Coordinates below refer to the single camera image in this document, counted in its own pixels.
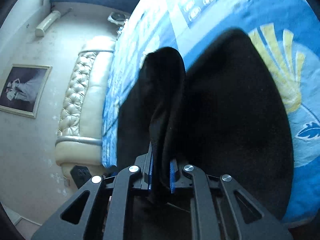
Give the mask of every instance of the black cloth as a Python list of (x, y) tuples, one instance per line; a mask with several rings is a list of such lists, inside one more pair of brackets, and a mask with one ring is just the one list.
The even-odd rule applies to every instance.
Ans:
[(250, 38), (229, 30), (187, 74), (179, 52), (147, 55), (119, 110), (118, 168), (148, 151), (152, 192), (169, 193), (169, 163), (182, 155), (207, 174), (230, 174), (276, 218), (291, 194), (290, 127), (276, 85)]

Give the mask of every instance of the blue bedspread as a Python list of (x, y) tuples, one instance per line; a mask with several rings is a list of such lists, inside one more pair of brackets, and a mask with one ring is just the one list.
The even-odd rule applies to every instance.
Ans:
[(310, 218), (320, 207), (320, 23), (305, 0), (141, 0), (116, 43), (103, 113), (102, 164), (117, 164), (119, 107), (146, 54), (173, 47), (188, 70), (231, 27), (250, 36), (288, 114), (295, 168), (283, 222)]

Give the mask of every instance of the blue leaf print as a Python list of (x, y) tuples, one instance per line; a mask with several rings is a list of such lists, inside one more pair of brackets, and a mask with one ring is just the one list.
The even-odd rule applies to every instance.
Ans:
[(320, 136), (320, 125), (315, 122), (306, 123), (304, 128), (297, 134), (297, 138), (303, 140), (317, 139)]

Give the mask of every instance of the picture frame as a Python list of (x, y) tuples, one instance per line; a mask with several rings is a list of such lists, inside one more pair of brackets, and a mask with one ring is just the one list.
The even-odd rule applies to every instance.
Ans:
[(0, 82), (0, 110), (36, 118), (51, 69), (47, 65), (13, 64)]

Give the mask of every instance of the bride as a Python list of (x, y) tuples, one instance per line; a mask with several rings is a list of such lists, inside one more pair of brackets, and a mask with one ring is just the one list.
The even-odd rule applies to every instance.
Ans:
[(7, 98), (10, 101), (12, 99), (20, 99), (23, 101), (29, 101), (30, 103), (35, 102), (42, 79), (43, 77), (37, 73), (32, 79), (25, 83), (21, 83), (19, 78), (9, 82), (7, 85)]

